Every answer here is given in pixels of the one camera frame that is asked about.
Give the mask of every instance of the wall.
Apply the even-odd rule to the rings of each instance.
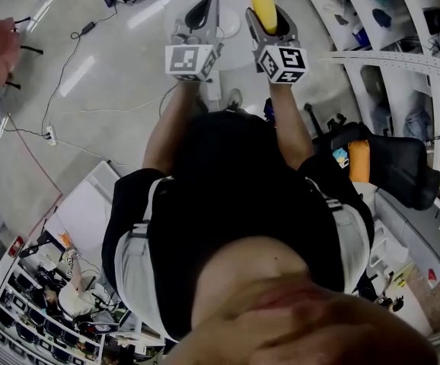
[[[435,206],[426,211],[406,208],[385,191],[379,190],[379,192],[410,222],[440,258],[440,230],[438,229],[440,226],[440,210]]]

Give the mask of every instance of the office chair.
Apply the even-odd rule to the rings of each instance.
[[[318,133],[313,140],[317,153],[333,153],[352,141],[367,140],[371,149],[371,184],[408,208],[424,211],[433,205],[440,186],[440,172],[426,165],[426,147],[420,140],[374,135],[366,125],[355,122],[336,125],[324,134],[311,107],[305,109]]]

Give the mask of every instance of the round table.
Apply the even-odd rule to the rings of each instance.
[[[174,29],[174,22],[179,14],[192,8],[199,0],[170,0],[166,5],[164,31],[168,39]],[[220,1],[220,37],[225,36],[220,59],[214,69],[219,71],[232,70],[253,64],[253,40],[245,20],[245,11],[252,8],[250,0],[219,0]]]

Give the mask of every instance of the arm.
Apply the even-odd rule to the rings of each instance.
[[[198,89],[199,83],[196,82],[178,84],[167,109],[152,131],[142,167],[160,170],[166,176],[171,174],[174,155],[190,119]]]
[[[298,170],[314,154],[311,136],[304,125],[289,84],[269,84],[276,117],[278,146],[289,167]]]

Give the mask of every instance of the plug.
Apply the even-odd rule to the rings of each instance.
[[[49,143],[51,146],[56,146],[56,136],[54,135],[53,127],[48,125],[46,127],[46,131],[47,131],[46,135],[49,135],[49,137],[46,138],[47,139],[47,143]]]

